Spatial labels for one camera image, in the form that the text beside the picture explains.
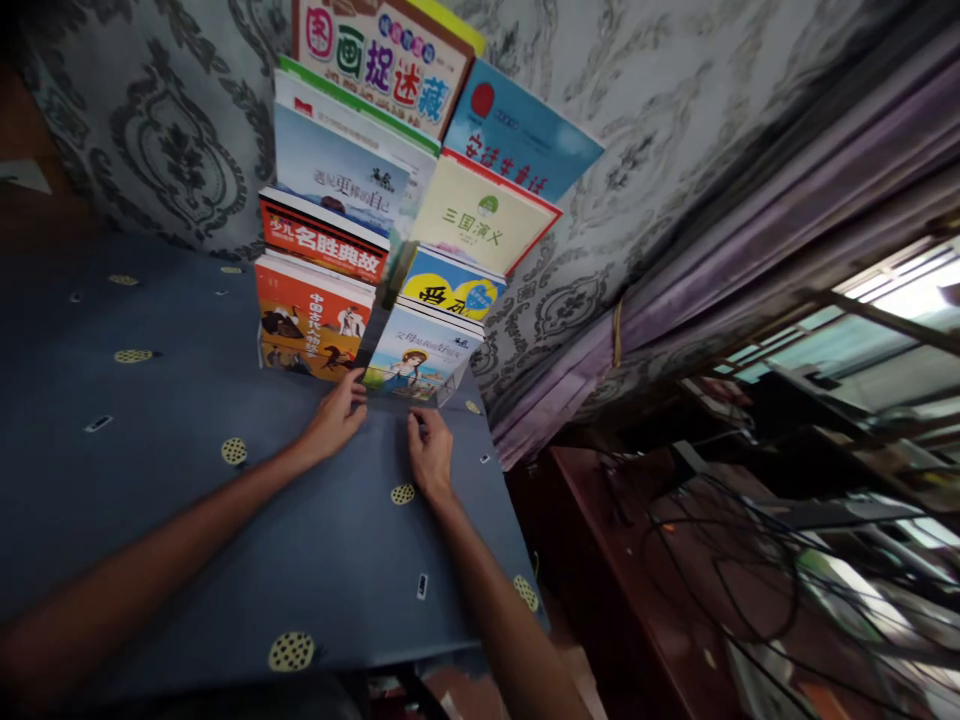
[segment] blue tablecloth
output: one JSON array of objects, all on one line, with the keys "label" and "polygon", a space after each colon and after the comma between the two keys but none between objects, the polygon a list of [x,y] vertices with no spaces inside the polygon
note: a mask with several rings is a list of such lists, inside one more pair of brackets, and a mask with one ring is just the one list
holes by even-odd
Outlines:
[{"label": "blue tablecloth", "polygon": [[[222,272],[228,266],[114,235],[78,262],[12,259],[0,268],[0,618],[235,477],[220,452],[228,438],[243,439],[250,463],[277,452],[332,387],[258,368],[254,275],[250,266]],[[116,362],[126,349],[162,354]],[[467,400],[483,407],[470,373],[442,411],[455,437],[454,485],[507,577],[533,585],[486,418]],[[102,416],[113,420],[84,430]],[[390,498],[413,481],[405,422],[402,402],[373,398],[344,451],[256,517],[118,654],[89,697],[269,679],[268,651],[291,631],[321,647],[310,672],[475,645],[429,509],[420,497],[403,506]],[[493,459],[483,464],[484,455]],[[542,604],[537,612],[546,627]]]}]

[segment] patterned wallpaper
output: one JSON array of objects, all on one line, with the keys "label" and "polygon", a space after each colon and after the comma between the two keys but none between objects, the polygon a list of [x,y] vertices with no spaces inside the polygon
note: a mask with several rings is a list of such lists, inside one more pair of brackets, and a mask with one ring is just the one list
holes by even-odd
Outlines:
[{"label": "patterned wallpaper", "polygon": [[[496,398],[612,304],[711,182],[903,2],[447,4],[487,36],[488,59],[607,147],[488,321],[474,369]],[[289,0],[35,5],[18,63],[80,192],[125,230],[259,254]],[[601,387],[591,405],[616,395]]]}]

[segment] blue book cover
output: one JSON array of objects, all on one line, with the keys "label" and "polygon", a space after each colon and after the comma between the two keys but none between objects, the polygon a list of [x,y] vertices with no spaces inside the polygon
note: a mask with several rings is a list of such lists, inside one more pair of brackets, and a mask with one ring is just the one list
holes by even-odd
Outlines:
[{"label": "blue book cover", "polygon": [[443,145],[551,203],[603,154],[600,143],[479,58]]},{"label": "blue book cover", "polygon": [[469,323],[452,320],[430,308],[421,310],[409,300],[397,300],[363,384],[411,400],[429,400],[483,342],[479,327],[470,330]]},{"label": "blue book cover", "polygon": [[277,187],[389,237],[407,170],[280,103],[274,118]]},{"label": "blue book cover", "polygon": [[400,294],[469,320],[480,321],[507,288],[506,280],[420,246]]}]

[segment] hand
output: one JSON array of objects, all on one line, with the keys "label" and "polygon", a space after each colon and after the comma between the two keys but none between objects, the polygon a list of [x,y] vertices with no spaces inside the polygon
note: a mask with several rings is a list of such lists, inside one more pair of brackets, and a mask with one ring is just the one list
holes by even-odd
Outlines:
[{"label": "hand", "polygon": [[[421,436],[420,423],[426,432]],[[410,408],[407,416],[410,436],[410,464],[420,491],[430,502],[453,497],[450,485],[450,455],[453,453],[453,434],[437,410]]]},{"label": "hand", "polygon": [[[367,389],[356,382],[364,368],[348,372],[340,384],[320,401],[317,414],[290,446],[289,451],[306,468],[335,455],[354,436],[367,419]],[[350,411],[351,403],[357,408]]]}]

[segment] book cover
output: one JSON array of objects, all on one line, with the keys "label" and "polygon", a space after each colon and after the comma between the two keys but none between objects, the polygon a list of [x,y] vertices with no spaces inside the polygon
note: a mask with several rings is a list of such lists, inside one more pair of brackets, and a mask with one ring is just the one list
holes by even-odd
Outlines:
[{"label": "book cover", "polygon": [[407,170],[296,110],[274,106],[277,187],[389,237]]},{"label": "book cover", "polygon": [[397,300],[363,384],[411,400],[429,400],[483,342],[481,332],[469,327],[405,298]]},{"label": "book cover", "polygon": [[294,0],[297,61],[442,139],[473,47],[405,0]]},{"label": "book cover", "polygon": [[260,353],[265,367],[298,375],[312,375],[319,380],[331,382],[339,382],[353,368],[356,359],[349,352],[339,355],[334,349],[319,353],[306,352],[267,341],[261,343]]},{"label": "book cover", "polygon": [[483,320],[507,287],[493,273],[418,246],[400,295],[477,322]]},{"label": "book cover", "polygon": [[498,275],[509,275],[560,210],[444,149],[411,237]]},{"label": "book cover", "polygon": [[366,100],[351,95],[289,58],[281,57],[274,74],[276,99],[409,172],[397,217],[390,231],[393,255],[410,239],[410,231],[430,185],[440,144]]},{"label": "book cover", "polygon": [[374,287],[380,283],[390,249],[386,238],[275,188],[260,191],[260,215],[268,248]]},{"label": "book cover", "polygon": [[443,25],[454,35],[468,42],[470,47],[473,48],[474,55],[477,57],[483,56],[483,51],[487,49],[486,38],[454,15],[452,10],[448,10],[437,0],[408,0],[408,2]]},{"label": "book cover", "polygon": [[603,146],[496,68],[477,59],[444,147],[551,203],[603,154]]},{"label": "book cover", "polygon": [[370,321],[373,293],[266,255],[254,267],[262,342],[329,358],[324,379],[343,377]]}]

